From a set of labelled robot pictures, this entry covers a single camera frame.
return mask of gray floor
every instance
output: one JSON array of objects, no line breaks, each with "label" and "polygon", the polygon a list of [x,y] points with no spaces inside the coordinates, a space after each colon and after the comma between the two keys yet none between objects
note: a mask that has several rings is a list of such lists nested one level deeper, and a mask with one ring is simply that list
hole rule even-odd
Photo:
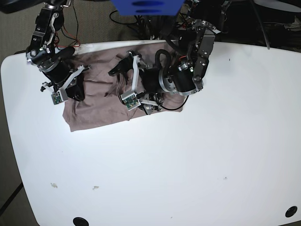
[{"label": "gray floor", "polygon": [[[115,8],[110,2],[94,3],[75,0],[79,18],[79,39],[81,43],[116,40],[135,40],[129,30],[109,20],[109,13]],[[0,13],[0,64],[3,59],[29,45],[34,30],[35,18],[41,5],[5,15]],[[64,11],[65,26],[70,33],[76,33],[76,21],[72,8]],[[116,19],[130,22],[132,18]],[[69,41],[61,35],[61,44]],[[0,207],[21,183],[14,152],[10,142],[4,111],[2,86],[0,85]],[[0,217],[0,226],[37,226],[24,189],[13,200],[6,212]],[[290,224],[301,226],[300,222]]]}]

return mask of black grommet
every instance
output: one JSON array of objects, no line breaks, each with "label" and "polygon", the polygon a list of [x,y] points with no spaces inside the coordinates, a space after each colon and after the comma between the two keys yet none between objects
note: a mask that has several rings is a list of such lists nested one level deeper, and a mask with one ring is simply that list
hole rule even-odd
[{"label": "black grommet", "polygon": [[84,218],[75,218],[73,223],[75,226],[89,226],[89,223]]},{"label": "black grommet", "polygon": [[292,217],[296,212],[297,212],[297,207],[296,206],[292,206],[291,208],[289,208],[288,210],[287,210],[287,212],[285,213],[285,216],[287,217],[287,218],[290,218],[290,217]]}]

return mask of circuit board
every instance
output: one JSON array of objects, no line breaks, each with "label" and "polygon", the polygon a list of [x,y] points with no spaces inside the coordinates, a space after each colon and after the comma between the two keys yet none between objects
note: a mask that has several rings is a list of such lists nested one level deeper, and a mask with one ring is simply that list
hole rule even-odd
[{"label": "circuit board", "polygon": [[136,107],[139,107],[141,105],[141,103],[138,101],[136,95],[131,95],[127,99],[123,100],[123,102],[129,111]]},{"label": "circuit board", "polygon": [[55,105],[58,105],[59,103],[63,102],[59,92],[52,94],[51,97]]}]

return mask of blue object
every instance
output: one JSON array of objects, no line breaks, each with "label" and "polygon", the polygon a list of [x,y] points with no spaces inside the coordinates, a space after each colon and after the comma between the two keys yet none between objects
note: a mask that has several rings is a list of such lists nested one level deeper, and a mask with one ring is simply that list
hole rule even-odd
[{"label": "blue object", "polygon": [[184,0],[111,0],[120,15],[166,15],[174,16]]}]

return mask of wrinkled cloth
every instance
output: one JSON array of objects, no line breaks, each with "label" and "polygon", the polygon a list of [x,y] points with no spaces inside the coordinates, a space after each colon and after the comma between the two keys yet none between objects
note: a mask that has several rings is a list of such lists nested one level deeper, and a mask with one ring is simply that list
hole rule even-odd
[{"label": "wrinkled cloth", "polygon": [[[128,51],[133,50],[142,55],[145,62],[155,63],[155,54],[159,49],[165,49],[173,54],[173,50],[167,43],[155,43],[147,45],[129,46],[108,49],[93,53],[77,55],[73,62],[78,65],[91,65],[91,69],[84,73],[85,100],[77,102],[71,98],[65,102],[63,117],[69,124],[71,132],[105,126],[132,118],[145,116],[141,109],[127,110],[117,96],[119,85],[117,76],[111,77],[108,72],[113,69],[121,59],[128,56]],[[165,57],[162,55],[161,63],[164,66]],[[128,72],[129,82],[122,91],[131,89],[133,70]],[[139,78],[138,91],[143,91],[141,79]],[[164,107],[174,109],[184,102],[184,97],[169,93],[164,94]]]}]

